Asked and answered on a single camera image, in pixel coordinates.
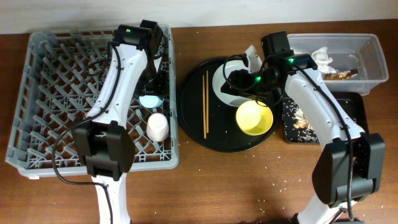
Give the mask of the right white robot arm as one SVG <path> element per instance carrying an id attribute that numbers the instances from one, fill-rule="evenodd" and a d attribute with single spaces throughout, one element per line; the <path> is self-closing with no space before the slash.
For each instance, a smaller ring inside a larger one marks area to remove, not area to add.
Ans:
<path id="1" fill-rule="evenodd" d="M 325 85 L 309 54 L 296 54 L 285 32 L 262 38 L 264 59 L 254 47 L 223 60 L 213 75 L 213 89 L 257 102 L 279 90 L 295 101 L 317 135 L 321 156 L 312 173 L 314 196 L 293 216 L 294 223 L 333 223 L 352 214 L 355 203 L 381 185 L 385 142 L 368 134 L 344 111 Z"/>

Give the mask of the black rectangular bin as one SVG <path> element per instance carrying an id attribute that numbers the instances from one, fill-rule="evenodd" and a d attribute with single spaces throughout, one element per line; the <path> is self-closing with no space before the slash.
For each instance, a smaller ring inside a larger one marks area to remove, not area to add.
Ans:
<path id="1" fill-rule="evenodd" d="M 341 105 L 346 114 L 368 134 L 368 123 L 363 103 L 363 97 L 355 92 L 332 92 L 337 102 Z M 284 124 L 284 138 L 287 143 L 293 144 L 319 144 L 314 130 L 295 129 L 294 113 L 299 108 L 296 102 L 285 97 L 282 100 L 282 120 Z"/>

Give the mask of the light blue plastic cup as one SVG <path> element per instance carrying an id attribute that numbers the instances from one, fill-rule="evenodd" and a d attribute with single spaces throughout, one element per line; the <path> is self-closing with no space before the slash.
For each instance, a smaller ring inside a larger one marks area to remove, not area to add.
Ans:
<path id="1" fill-rule="evenodd" d="M 139 102 L 143 107 L 151 109 L 159 107 L 164 100 L 159 96 L 145 95 L 139 97 Z"/>

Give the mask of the gold foil wrapper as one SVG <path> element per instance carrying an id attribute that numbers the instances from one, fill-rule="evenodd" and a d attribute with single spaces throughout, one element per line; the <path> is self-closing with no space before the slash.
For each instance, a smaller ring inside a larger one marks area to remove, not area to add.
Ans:
<path id="1" fill-rule="evenodd" d="M 346 70 L 338 73 L 324 74 L 324 80 L 349 80 L 358 75 L 358 70 Z"/>

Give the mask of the crumpled white tissue in bin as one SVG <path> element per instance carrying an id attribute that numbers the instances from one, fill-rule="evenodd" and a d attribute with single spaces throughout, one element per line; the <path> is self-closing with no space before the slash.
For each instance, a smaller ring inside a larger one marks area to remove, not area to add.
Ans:
<path id="1" fill-rule="evenodd" d="M 329 66 L 332 63 L 333 59 L 327 54 L 327 47 L 321 47 L 320 49 L 314 51 L 311 54 L 311 58 L 318 66 L 318 70 L 324 74 L 327 73 L 336 73 L 336 70 Z"/>

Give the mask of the wooden chopstick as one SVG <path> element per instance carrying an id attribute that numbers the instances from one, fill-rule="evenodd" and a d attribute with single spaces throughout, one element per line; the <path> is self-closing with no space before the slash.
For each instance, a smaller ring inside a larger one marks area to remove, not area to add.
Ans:
<path id="1" fill-rule="evenodd" d="M 205 103 L 206 103 L 206 105 L 205 105 L 205 109 L 206 109 L 206 134 L 209 133 L 208 93 L 209 93 L 209 86 L 208 86 L 208 70 L 207 70 L 206 71 L 206 87 L 205 87 L 205 97 L 206 97 L 206 99 L 205 99 Z"/>
<path id="2" fill-rule="evenodd" d="M 202 108 L 203 108 L 203 138 L 206 139 L 206 93 L 205 76 L 202 76 Z"/>

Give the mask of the food scraps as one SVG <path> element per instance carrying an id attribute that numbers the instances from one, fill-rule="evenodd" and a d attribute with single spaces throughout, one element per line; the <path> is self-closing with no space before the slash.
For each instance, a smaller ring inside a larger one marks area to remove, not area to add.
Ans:
<path id="1" fill-rule="evenodd" d="M 294 128 L 295 129 L 304 129 L 307 128 L 309 130 L 313 130 L 312 125 L 309 123 L 308 119 L 304 115 L 303 111 L 300 108 L 297 108 L 294 113 Z"/>

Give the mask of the grey dishwasher rack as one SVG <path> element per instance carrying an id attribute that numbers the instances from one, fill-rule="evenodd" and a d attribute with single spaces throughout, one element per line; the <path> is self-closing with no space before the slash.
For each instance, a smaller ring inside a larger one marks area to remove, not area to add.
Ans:
<path id="1" fill-rule="evenodd" d="M 131 101 L 127 131 L 136 151 L 132 171 L 173 169 L 179 162 L 174 39 L 169 26 L 162 30 L 168 39 L 159 50 L 160 69 L 167 76 L 166 94 L 154 109 L 143 107 L 137 98 Z M 81 71 L 106 56 L 113 31 L 106 27 L 31 34 L 6 153 L 6 162 L 21 175 L 33 179 L 86 174 L 72 136 L 64 136 L 58 144 L 56 139 L 94 105 L 105 76 L 88 77 Z M 146 133 L 148 118 L 154 113 L 163 114 L 169 123 L 169 135 L 161 142 Z"/>

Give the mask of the clear plastic bin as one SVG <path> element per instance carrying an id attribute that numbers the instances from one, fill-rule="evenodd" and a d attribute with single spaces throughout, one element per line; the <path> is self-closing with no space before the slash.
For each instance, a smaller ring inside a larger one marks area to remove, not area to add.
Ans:
<path id="1" fill-rule="evenodd" d="M 296 54 L 311 54 L 326 47 L 333 59 L 330 66 L 339 72 L 357 70 L 349 80 L 327 80 L 330 91 L 350 91 L 367 95 L 372 88 L 389 79 L 386 59 L 374 34 L 289 34 Z"/>

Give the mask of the yellow plastic bowl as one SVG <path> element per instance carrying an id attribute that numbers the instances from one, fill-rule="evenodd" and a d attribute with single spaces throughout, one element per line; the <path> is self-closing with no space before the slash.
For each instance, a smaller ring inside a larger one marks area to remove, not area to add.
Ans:
<path id="1" fill-rule="evenodd" d="M 243 133 L 259 136 L 271 129 L 274 116 L 264 103 L 252 100 L 239 106 L 236 111 L 236 122 Z"/>

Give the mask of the round black tray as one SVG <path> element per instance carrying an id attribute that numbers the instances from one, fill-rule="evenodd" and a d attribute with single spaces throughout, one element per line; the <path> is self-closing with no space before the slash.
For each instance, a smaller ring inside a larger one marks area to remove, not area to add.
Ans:
<path id="1" fill-rule="evenodd" d="M 236 122 L 237 108 L 223 103 L 209 87 L 209 128 L 203 131 L 203 76 L 213 78 L 225 57 L 213 58 L 193 68 L 177 90 L 178 121 L 186 133 L 197 143 L 218 152 L 246 151 L 260 145 L 270 137 L 282 118 L 282 105 L 271 108 L 273 124 L 268 132 L 259 136 L 244 134 Z"/>

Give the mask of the pink plastic cup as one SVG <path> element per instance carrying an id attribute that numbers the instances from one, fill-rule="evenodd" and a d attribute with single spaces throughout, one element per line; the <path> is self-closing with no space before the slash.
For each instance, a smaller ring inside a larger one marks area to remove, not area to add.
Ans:
<path id="1" fill-rule="evenodd" d="M 161 113 L 154 113 L 147 121 L 146 133 L 149 139 L 155 142 L 165 140 L 169 135 L 169 123 Z"/>

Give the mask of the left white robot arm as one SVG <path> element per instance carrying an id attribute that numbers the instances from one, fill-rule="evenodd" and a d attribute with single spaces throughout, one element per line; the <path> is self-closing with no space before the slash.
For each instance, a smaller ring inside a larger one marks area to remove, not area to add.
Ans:
<path id="1" fill-rule="evenodd" d="M 127 131 L 127 114 L 135 95 L 158 95 L 162 42 L 168 39 L 157 22 L 120 25 L 108 42 L 108 69 L 99 97 L 85 118 L 66 129 L 72 134 L 80 163 L 92 180 L 100 223 L 130 223 L 126 177 L 135 157 L 135 144 Z"/>

